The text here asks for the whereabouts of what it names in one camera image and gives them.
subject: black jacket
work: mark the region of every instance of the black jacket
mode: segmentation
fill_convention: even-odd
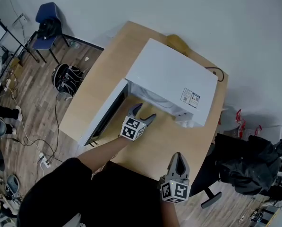
[[[268,191],[281,164],[279,148],[256,136],[244,141],[217,134],[215,153],[221,181],[232,184],[236,192],[244,195]]]

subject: shoe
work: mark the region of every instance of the shoe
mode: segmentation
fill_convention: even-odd
[[[12,135],[16,135],[17,134],[17,129],[12,125],[13,131],[12,131]]]
[[[17,109],[17,110],[19,111],[17,120],[18,120],[19,122],[21,122],[22,119],[23,119],[23,116],[22,116],[22,114],[21,114],[21,108],[17,105],[17,106],[15,107],[15,109]]]

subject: human arm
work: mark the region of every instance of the human arm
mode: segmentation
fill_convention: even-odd
[[[164,227],[179,227],[179,220],[173,203],[162,201],[161,212]]]
[[[82,153],[77,158],[88,168],[92,170],[92,172],[97,171],[105,165],[111,158],[114,157],[120,150],[125,148],[129,139],[120,136],[119,138],[112,140],[104,145],[98,146],[94,149],[90,149],[84,153]]]

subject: white microwave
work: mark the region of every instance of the white microwave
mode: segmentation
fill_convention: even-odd
[[[185,55],[149,39],[78,144],[84,146],[95,141],[130,94],[171,114],[182,127],[202,127],[209,115],[217,79]]]

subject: black bag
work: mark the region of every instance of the black bag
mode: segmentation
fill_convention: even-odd
[[[47,18],[39,25],[37,38],[49,39],[62,34],[61,22],[56,18]]]
[[[51,81],[60,93],[74,96],[83,81],[83,72],[78,67],[60,64],[52,72]]]

